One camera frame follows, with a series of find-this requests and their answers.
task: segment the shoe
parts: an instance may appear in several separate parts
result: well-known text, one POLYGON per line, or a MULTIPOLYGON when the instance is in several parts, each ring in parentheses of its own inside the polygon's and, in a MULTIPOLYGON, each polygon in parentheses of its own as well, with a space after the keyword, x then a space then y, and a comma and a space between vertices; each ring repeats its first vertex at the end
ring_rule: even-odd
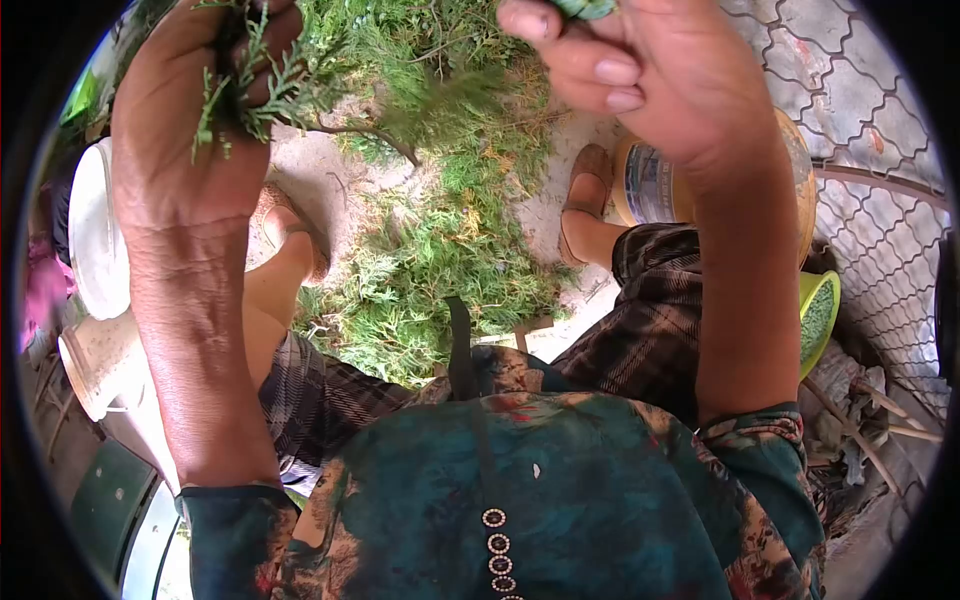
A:
MULTIPOLYGON (((603 211, 607 207, 607 198, 610 197, 610 190, 613 185, 613 165, 607 151, 597 144, 587 144, 584 146, 577 159, 573 161, 573 169, 570 170, 570 185, 566 192, 566 202, 561 208, 560 214, 563 216, 567 210, 579 210, 586 212, 597 221, 603 221, 603 211), (578 177, 596 177, 603 184, 606 190, 603 196, 596 196, 588 199, 572 199, 570 192, 573 190, 573 183, 578 177)), ((566 242, 564 235, 564 221, 561 219, 560 239, 558 248, 560 249, 560 258, 565 265, 569 267, 582 267, 587 263, 580 260, 570 251, 570 245, 566 242)))
POLYGON ((270 244, 271 247, 273 247, 275 250, 277 249, 277 245, 272 239, 270 239, 270 236, 267 235, 267 232, 263 228, 263 223, 266 221, 267 213, 277 206, 283 206, 284 208, 287 208, 300 218, 300 222, 298 224, 284 228, 283 240, 285 240, 291 233, 296 233, 297 231, 304 231, 310 236, 310 246, 313 247, 313 272, 310 274, 310 277, 303 282, 302 286, 320 287, 324 282, 324 277, 326 277, 326 272, 329 268, 330 261, 320 250, 320 244, 318 243, 319 235, 317 234, 317 230, 303 215, 303 213, 300 212, 297 207, 290 202, 290 197, 273 183, 264 184, 263 189, 260 190, 260 198, 257 200, 256 210, 253 212, 252 217, 254 218, 256 225, 260 228, 260 234, 263 236, 263 239, 267 240, 267 243, 270 244))

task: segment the bucket label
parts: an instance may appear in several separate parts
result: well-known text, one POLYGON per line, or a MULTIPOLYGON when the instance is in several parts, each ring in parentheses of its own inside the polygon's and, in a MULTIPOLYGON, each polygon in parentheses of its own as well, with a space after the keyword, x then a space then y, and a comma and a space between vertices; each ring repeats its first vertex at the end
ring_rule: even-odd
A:
POLYGON ((624 175, 627 206, 638 223, 676 223, 673 210, 673 165, 645 144, 627 154, 624 175))

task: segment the fingernail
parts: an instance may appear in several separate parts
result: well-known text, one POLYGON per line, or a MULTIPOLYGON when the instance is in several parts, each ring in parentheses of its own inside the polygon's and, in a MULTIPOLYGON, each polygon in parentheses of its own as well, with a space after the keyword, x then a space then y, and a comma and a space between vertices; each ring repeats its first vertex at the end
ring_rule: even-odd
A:
POLYGON ((610 85, 633 85, 640 77, 640 67, 613 59, 597 62, 593 72, 599 81, 610 85))
POLYGON ((541 14, 518 14, 514 17, 514 33, 524 39, 544 39, 546 27, 546 17, 541 14))
POLYGON ((628 112, 643 106, 643 94, 638 89, 617 89, 607 96, 607 106, 614 112, 628 112))

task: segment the pink clothing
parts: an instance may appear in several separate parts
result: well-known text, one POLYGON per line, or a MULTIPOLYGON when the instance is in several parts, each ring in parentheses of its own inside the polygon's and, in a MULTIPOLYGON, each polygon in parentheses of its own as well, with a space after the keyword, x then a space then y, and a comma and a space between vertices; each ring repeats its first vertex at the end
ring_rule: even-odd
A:
POLYGON ((34 235, 28 242, 24 287, 21 352, 34 339, 36 330, 47 324, 53 310, 77 291, 73 269, 60 261, 46 233, 34 235))

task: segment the foot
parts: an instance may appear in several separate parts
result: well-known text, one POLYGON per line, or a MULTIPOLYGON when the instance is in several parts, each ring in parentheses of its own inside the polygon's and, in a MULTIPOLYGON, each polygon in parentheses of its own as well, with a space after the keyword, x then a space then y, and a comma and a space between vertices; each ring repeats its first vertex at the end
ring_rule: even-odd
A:
POLYGON ((278 250, 289 246, 289 250, 304 259, 307 273, 304 286, 317 287, 323 283, 329 263, 317 243, 317 232, 301 218, 280 188, 272 183, 263 186, 253 218, 259 221, 271 246, 278 250))
POLYGON ((585 146, 570 170, 570 187, 560 216, 560 256, 568 266, 587 264, 571 249, 569 239, 574 240, 576 246, 576 242, 581 241, 577 232, 584 221, 603 221, 612 182, 613 168, 607 151, 596 144, 585 146))
POLYGON ((263 217, 263 234, 276 249, 285 248, 303 266, 304 279, 313 272, 313 242, 293 210, 277 204, 263 217))

